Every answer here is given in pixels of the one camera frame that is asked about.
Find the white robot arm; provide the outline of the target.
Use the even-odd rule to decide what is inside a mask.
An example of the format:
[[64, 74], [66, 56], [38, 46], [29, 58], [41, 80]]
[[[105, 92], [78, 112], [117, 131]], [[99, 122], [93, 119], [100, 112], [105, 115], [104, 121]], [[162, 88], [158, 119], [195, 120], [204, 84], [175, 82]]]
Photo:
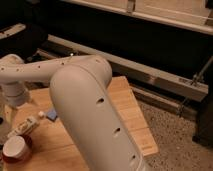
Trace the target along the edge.
[[48, 82], [52, 104], [90, 171], [150, 171], [114, 107], [107, 87], [109, 62], [98, 55], [24, 63], [0, 59], [0, 86], [12, 106], [25, 103], [26, 82]]

